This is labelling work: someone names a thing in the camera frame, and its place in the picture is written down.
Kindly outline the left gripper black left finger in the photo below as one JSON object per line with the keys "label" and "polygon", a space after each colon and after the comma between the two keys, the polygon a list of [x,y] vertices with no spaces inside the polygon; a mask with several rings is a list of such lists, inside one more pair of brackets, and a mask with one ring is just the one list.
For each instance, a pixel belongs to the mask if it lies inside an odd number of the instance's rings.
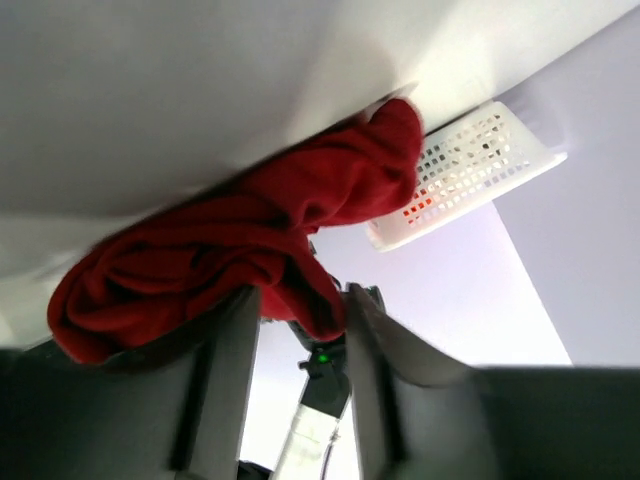
{"label": "left gripper black left finger", "polygon": [[243,287],[98,366],[53,342],[1,351],[5,479],[233,479],[257,344]]}

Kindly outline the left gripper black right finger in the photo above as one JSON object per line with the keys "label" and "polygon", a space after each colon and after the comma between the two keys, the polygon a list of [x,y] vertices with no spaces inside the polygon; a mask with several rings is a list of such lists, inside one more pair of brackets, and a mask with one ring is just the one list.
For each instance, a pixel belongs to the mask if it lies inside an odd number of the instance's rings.
{"label": "left gripper black right finger", "polygon": [[635,479],[633,368],[471,367],[352,284],[346,346],[365,479]]}

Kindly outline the dark red t-shirt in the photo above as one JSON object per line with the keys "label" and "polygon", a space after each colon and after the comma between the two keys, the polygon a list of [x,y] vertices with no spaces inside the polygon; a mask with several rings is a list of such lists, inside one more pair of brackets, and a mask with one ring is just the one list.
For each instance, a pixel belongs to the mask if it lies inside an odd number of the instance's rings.
{"label": "dark red t-shirt", "polygon": [[212,195],[132,225],[63,277],[47,320],[81,364],[146,345],[225,296],[256,286],[261,314],[314,339],[345,329],[345,307],[309,236],[405,206],[424,130],[402,98],[353,118],[241,175]]}

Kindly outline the white plastic basket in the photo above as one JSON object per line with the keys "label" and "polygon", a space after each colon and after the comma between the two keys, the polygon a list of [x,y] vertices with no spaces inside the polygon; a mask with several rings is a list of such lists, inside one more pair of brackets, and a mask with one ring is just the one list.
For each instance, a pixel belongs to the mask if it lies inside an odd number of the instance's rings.
{"label": "white plastic basket", "polygon": [[409,227],[402,207],[368,223],[368,237],[381,251],[399,248],[494,201],[560,165],[554,153],[503,103],[492,101],[428,134],[416,165],[411,201],[432,198],[440,215]]}

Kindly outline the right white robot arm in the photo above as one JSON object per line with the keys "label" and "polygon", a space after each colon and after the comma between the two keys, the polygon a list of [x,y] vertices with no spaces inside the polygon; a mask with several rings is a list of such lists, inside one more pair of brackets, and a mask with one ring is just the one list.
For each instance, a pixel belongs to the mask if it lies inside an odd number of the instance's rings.
{"label": "right white robot arm", "polygon": [[306,382],[275,468],[241,460],[237,468],[239,479],[326,477],[339,424],[351,396],[346,337],[319,342],[298,323],[291,322],[289,326],[309,352],[309,357],[298,363],[307,375]]}

